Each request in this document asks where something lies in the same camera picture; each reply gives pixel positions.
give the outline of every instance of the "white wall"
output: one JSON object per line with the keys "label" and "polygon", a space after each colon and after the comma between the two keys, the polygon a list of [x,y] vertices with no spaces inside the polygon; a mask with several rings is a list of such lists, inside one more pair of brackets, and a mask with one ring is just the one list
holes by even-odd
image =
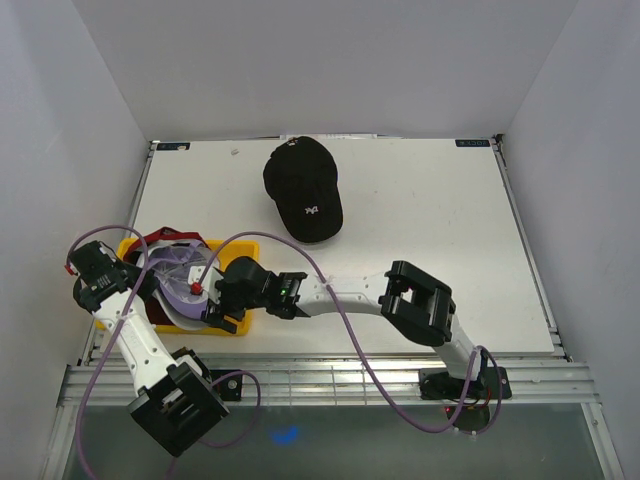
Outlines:
{"label": "white wall", "polygon": [[580,0],[506,136],[560,333],[640,478],[640,3]]}
{"label": "white wall", "polygon": [[70,0],[1,0],[0,45],[0,478],[26,479],[90,321],[66,249],[125,221],[146,142]]}
{"label": "white wall", "polygon": [[576,0],[74,0],[147,138],[503,132]]}

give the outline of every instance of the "red object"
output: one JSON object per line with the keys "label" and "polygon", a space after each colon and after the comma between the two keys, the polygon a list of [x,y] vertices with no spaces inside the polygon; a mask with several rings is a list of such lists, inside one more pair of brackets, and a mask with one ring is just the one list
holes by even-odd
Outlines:
{"label": "red object", "polygon": [[[162,227],[156,230],[149,235],[144,236],[144,240],[147,242],[147,245],[151,246],[153,243],[158,240],[200,240],[204,246],[207,246],[207,242],[200,236],[197,232],[179,232],[174,230],[171,227]],[[140,239],[136,240],[131,244],[131,246],[127,249],[127,253],[122,256],[122,260],[127,263],[132,263],[129,256],[134,253],[136,250],[139,250],[142,247],[142,242]]]}
{"label": "red object", "polygon": [[200,285],[198,282],[193,282],[191,284],[191,293],[193,295],[200,295],[202,293],[202,285]]}

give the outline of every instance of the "cable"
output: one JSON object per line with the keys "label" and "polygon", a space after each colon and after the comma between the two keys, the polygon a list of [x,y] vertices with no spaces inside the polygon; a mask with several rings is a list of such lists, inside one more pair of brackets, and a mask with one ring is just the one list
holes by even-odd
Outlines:
{"label": "cable", "polygon": [[[105,225],[104,227],[94,228],[93,230],[90,230],[87,233],[81,235],[75,242],[73,242],[73,244],[69,248],[69,253],[67,253],[67,261],[65,263],[65,266],[66,267],[70,266],[69,256],[74,252],[76,247],[85,238],[90,237],[91,235],[95,235],[98,232],[102,232],[105,230],[113,230],[113,229],[127,230],[128,232],[131,232],[135,236],[137,236],[142,243],[142,254],[144,255],[144,265],[142,266],[142,271],[140,272],[140,276],[138,277],[138,280],[136,281],[136,283],[133,285],[133,288],[131,289],[131,294],[129,295],[129,298],[127,299],[126,303],[124,304],[124,308],[122,309],[123,312],[128,312],[129,307],[131,307],[131,304],[133,303],[133,299],[138,293],[138,290],[140,289],[140,285],[142,285],[142,281],[144,280],[144,277],[149,269],[149,249],[147,247],[147,242],[144,240],[144,237],[137,230],[134,230],[131,227],[127,227],[126,225]],[[78,461],[80,462],[80,465],[82,465],[82,469],[87,474],[87,476],[89,476],[89,478],[91,478],[92,480],[98,480],[98,477],[96,476],[95,472],[91,468],[91,465],[89,465],[89,462],[87,461],[87,457],[84,452],[84,446],[82,445],[82,437],[83,437],[82,430],[84,426],[83,425],[84,414],[87,409],[87,403],[89,402],[89,396],[91,395],[91,391],[93,390],[93,387],[95,386],[96,381],[98,380],[98,376],[100,375],[100,372],[104,368],[104,364],[106,363],[107,358],[111,353],[111,350],[113,350],[113,346],[116,344],[118,335],[120,335],[120,331],[124,326],[125,318],[126,318],[126,315],[118,319],[118,322],[116,323],[116,328],[113,330],[113,333],[111,334],[111,339],[109,340],[109,343],[107,343],[107,347],[105,348],[104,353],[102,354],[102,357],[98,362],[98,365],[96,366],[95,370],[91,374],[91,378],[89,379],[87,388],[84,391],[84,394],[82,395],[82,399],[80,400],[80,406],[78,407],[78,415],[76,417],[76,427],[75,427],[76,452],[78,453]]]}
{"label": "cable", "polygon": [[295,243],[291,242],[290,240],[287,240],[285,238],[279,237],[277,235],[273,235],[271,233],[256,232],[256,231],[247,231],[247,232],[238,233],[236,235],[232,235],[231,237],[226,239],[224,242],[222,242],[218,248],[215,249],[215,251],[213,252],[211,257],[207,261],[207,264],[205,265],[205,268],[204,268],[204,270],[202,272],[202,275],[200,276],[200,280],[197,282],[198,285],[197,285],[196,289],[198,289],[199,287],[202,286],[201,285],[202,281],[204,280],[209,268],[211,268],[211,265],[213,264],[214,259],[218,256],[220,251],[224,247],[226,247],[229,243],[231,243],[232,241],[234,241],[234,240],[236,240],[236,239],[238,239],[240,237],[246,237],[246,236],[258,236],[258,237],[271,238],[272,240],[276,240],[276,241],[278,241],[280,243],[283,243],[285,245],[290,246],[291,248],[296,250],[298,253],[300,253],[304,258],[307,259],[307,261],[309,262],[311,267],[316,271],[316,274],[318,275],[318,277],[320,278],[322,283],[325,284],[325,288],[327,289],[327,292],[329,292],[329,295],[331,296],[331,299],[333,300],[333,303],[335,304],[336,309],[338,310],[338,313],[340,314],[340,317],[342,317],[342,321],[344,322],[344,326],[347,329],[347,333],[349,334],[349,338],[351,339],[351,343],[353,344],[353,347],[355,348],[356,353],[358,354],[358,357],[360,358],[360,361],[362,362],[363,367],[365,368],[365,370],[367,371],[367,373],[371,377],[371,380],[373,381],[373,383],[375,384],[376,388],[380,392],[380,395],[382,395],[382,397],[386,400],[386,402],[389,404],[389,406],[403,420],[405,420],[409,425],[411,425],[412,427],[414,427],[414,428],[416,428],[416,429],[418,429],[418,430],[420,430],[422,432],[427,432],[427,433],[441,433],[441,432],[444,432],[444,431],[448,430],[449,428],[451,428],[453,426],[453,424],[458,419],[458,416],[460,415],[460,412],[462,411],[463,408],[465,408],[464,400],[465,400],[465,398],[467,396],[467,393],[469,391],[469,385],[471,383],[471,375],[472,375],[472,372],[473,372],[473,366],[474,366],[474,362],[475,362],[476,356],[477,356],[479,351],[488,356],[489,360],[491,360],[491,363],[493,364],[493,366],[496,369],[496,372],[497,372],[497,375],[498,375],[498,385],[499,385],[498,403],[497,403],[496,411],[495,411],[495,413],[493,415],[493,418],[489,421],[487,426],[482,428],[481,430],[478,430],[477,432],[468,432],[468,433],[470,433],[472,435],[484,433],[495,423],[495,420],[498,417],[498,414],[500,413],[500,408],[502,406],[502,375],[500,374],[500,370],[498,369],[498,364],[496,363],[495,359],[493,358],[493,355],[491,355],[489,350],[487,350],[485,347],[483,347],[481,345],[478,345],[471,352],[471,355],[469,357],[469,366],[467,367],[467,374],[466,374],[466,377],[465,377],[465,380],[464,380],[464,384],[463,384],[463,387],[462,387],[462,392],[460,394],[460,400],[458,401],[458,404],[456,405],[456,409],[455,409],[453,415],[451,416],[451,418],[449,419],[449,421],[446,422],[444,425],[434,427],[434,426],[430,426],[430,425],[423,425],[423,424],[417,422],[416,420],[412,419],[411,417],[409,417],[409,415],[407,415],[407,413],[402,408],[400,408],[400,406],[393,400],[393,398],[391,398],[391,395],[389,395],[389,393],[385,390],[385,388],[382,385],[382,383],[380,382],[380,380],[378,380],[378,377],[376,376],[373,368],[371,368],[371,365],[369,364],[369,361],[367,360],[367,357],[366,357],[364,351],[362,350],[362,347],[360,346],[360,342],[358,342],[356,334],[355,334],[355,332],[353,330],[353,327],[351,326],[351,322],[349,321],[349,318],[347,317],[347,313],[345,312],[342,303],[338,299],[338,296],[336,295],[335,291],[333,290],[333,287],[331,285],[327,284],[327,279],[324,276],[324,274],[322,273],[322,270],[320,270],[320,267],[318,266],[318,264],[315,262],[315,260],[313,260],[313,258],[311,258],[311,256],[307,252],[305,252],[302,248],[300,248],[298,245],[296,245]]}

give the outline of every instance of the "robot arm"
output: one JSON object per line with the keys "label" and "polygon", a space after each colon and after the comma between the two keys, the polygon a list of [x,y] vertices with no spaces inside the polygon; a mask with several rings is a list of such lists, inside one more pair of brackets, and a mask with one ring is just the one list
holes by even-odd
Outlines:
{"label": "robot arm", "polygon": [[229,414],[211,388],[209,370],[193,351],[169,354],[155,333],[144,308],[157,287],[152,274],[147,274],[130,310],[122,312],[140,269],[117,259],[100,242],[78,248],[70,264],[79,275],[74,286],[78,305],[111,333],[124,320],[117,344],[137,394],[129,413],[171,455],[180,456]]}
{"label": "robot arm", "polygon": [[[280,318],[314,317],[335,312],[323,282],[304,272],[280,273],[263,269],[249,257],[232,261],[218,279],[205,286],[210,304],[205,322],[229,315],[242,318],[250,308],[264,307]],[[408,340],[432,347],[452,378],[463,380],[475,345],[455,314],[451,289],[409,262],[395,261],[386,273],[364,277],[330,278],[328,283],[347,313],[386,318]],[[474,363],[476,380],[481,359]]]}

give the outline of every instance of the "metal frame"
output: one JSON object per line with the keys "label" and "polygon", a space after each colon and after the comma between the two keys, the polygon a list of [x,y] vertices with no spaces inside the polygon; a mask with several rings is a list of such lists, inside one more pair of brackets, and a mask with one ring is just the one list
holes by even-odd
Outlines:
{"label": "metal frame", "polygon": [[618,461],[618,456],[609,435],[609,429],[602,415],[602,405],[600,403],[583,403],[582,412],[587,421],[591,441],[596,449],[604,477],[606,479],[623,480],[622,467]]}
{"label": "metal frame", "polygon": [[498,169],[500,170],[500,175],[502,176],[504,189],[507,192],[509,205],[511,205],[513,218],[515,219],[516,224],[518,225],[518,233],[520,234],[520,240],[522,241],[522,246],[524,247],[524,251],[527,256],[527,261],[529,262],[529,269],[531,270],[531,274],[533,275],[533,283],[536,286],[536,290],[538,292],[538,298],[540,299],[540,303],[542,304],[542,310],[544,311],[550,330],[552,332],[557,332],[558,325],[556,324],[556,320],[553,317],[553,312],[551,311],[551,305],[549,304],[549,299],[547,298],[547,292],[545,291],[544,286],[542,285],[542,279],[540,278],[540,273],[538,272],[538,267],[533,258],[533,252],[531,251],[531,245],[529,245],[529,239],[527,238],[527,234],[525,233],[522,219],[520,218],[520,212],[518,211],[518,207],[516,205],[516,199],[515,199],[515,196],[513,195],[513,190],[511,189],[511,183],[509,183],[509,176],[507,175],[507,164],[504,157],[502,156],[502,142],[497,141],[496,138],[494,137],[490,140],[490,143],[491,143],[491,147],[493,148],[493,153],[496,157],[496,162],[498,164]]}
{"label": "metal frame", "polygon": [[[151,142],[150,144],[145,168],[132,202],[128,221],[130,226],[133,225],[138,212],[157,143],[159,142]],[[500,144],[495,139],[491,140],[491,144],[555,347],[554,352],[549,356],[498,359],[498,362],[509,372],[513,391],[513,399],[509,402],[581,404],[605,478],[622,479],[622,470],[602,416],[599,395],[589,368],[585,363],[568,360],[564,351],[513,197]],[[62,478],[73,444],[78,405],[89,377],[101,357],[98,345],[102,337],[102,331],[92,328],[82,361],[79,363],[83,366],[69,367],[66,372],[47,458],[42,470],[41,478],[43,479]],[[200,357],[210,368],[242,368],[254,372],[261,382],[264,405],[385,404],[384,399],[355,355],[331,358],[274,355],[261,357],[201,355]],[[415,355],[372,356],[370,362],[385,388],[399,404],[440,403],[421,400],[416,382],[418,369],[427,368],[435,372],[444,368],[444,364],[434,354],[425,354],[419,358]],[[237,405],[253,406],[255,396],[255,387],[246,384],[243,388],[244,398]],[[129,371],[121,355],[114,352],[107,360],[105,368],[98,378],[89,404],[127,405],[133,397],[133,382]]]}

